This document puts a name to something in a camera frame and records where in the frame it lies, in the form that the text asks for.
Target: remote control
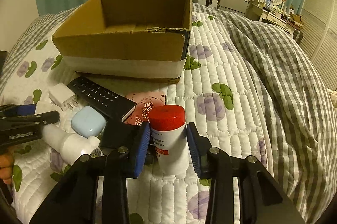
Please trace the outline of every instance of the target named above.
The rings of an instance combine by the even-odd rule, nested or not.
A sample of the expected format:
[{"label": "remote control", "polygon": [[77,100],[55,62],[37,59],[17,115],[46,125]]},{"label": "remote control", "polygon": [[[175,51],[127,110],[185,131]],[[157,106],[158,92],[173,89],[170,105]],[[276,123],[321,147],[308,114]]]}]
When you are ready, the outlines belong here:
[{"label": "remote control", "polygon": [[68,88],[104,116],[124,122],[134,111],[136,103],[80,76]]}]

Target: white bottle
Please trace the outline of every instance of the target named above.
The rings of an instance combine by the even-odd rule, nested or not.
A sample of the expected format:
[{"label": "white bottle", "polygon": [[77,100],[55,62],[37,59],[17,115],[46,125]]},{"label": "white bottle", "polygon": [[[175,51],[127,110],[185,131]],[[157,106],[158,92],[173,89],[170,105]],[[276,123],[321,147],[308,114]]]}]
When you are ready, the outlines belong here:
[{"label": "white bottle", "polygon": [[98,148],[98,138],[94,136],[85,138],[74,133],[68,134],[54,124],[44,126],[42,139],[59,152],[63,160],[70,165],[83,154],[96,153],[96,156],[102,155]]},{"label": "white bottle", "polygon": [[188,168],[185,110],[164,105],[149,112],[151,134],[158,163],[166,175],[178,175]]}]

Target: gray checkered fabric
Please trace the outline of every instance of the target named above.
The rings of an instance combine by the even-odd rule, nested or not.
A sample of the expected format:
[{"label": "gray checkered fabric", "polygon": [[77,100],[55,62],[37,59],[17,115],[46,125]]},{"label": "gray checkered fabric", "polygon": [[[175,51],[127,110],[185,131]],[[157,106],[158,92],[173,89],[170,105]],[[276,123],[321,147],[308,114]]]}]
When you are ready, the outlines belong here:
[{"label": "gray checkered fabric", "polygon": [[307,223],[336,193],[337,119],[306,54],[278,26],[194,4],[219,18],[255,81],[273,152],[274,177]]}]

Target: human hand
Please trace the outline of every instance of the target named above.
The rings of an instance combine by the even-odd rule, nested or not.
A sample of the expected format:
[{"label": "human hand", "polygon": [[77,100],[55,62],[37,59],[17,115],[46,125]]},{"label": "human hand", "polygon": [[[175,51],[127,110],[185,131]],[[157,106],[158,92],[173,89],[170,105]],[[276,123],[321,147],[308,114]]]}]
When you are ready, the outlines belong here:
[{"label": "human hand", "polygon": [[0,155],[0,179],[5,184],[12,184],[13,173],[13,148],[8,148],[7,152]]}]

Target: bed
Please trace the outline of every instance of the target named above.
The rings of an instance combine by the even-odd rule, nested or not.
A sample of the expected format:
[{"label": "bed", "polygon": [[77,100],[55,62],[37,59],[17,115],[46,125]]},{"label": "bed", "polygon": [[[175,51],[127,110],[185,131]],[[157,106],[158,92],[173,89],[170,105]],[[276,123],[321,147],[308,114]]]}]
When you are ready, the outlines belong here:
[{"label": "bed", "polygon": [[[36,19],[9,53],[0,81],[0,102],[50,102],[48,88],[76,77],[59,56],[51,36],[75,9]],[[255,155],[279,182],[307,223],[315,223],[336,193],[337,119],[320,76],[295,41],[277,26],[193,4],[188,57],[177,85],[90,78],[121,95],[163,90],[167,104],[185,108],[187,122],[229,155]],[[228,110],[214,84],[233,91]],[[60,128],[73,132],[71,117]],[[67,165],[42,140],[15,152],[12,207],[28,224]],[[209,184],[192,164],[180,176],[164,176],[158,164],[128,180],[130,213],[144,223],[204,223]],[[102,185],[97,195],[100,223]],[[235,223],[239,223],[235,181]]]}]

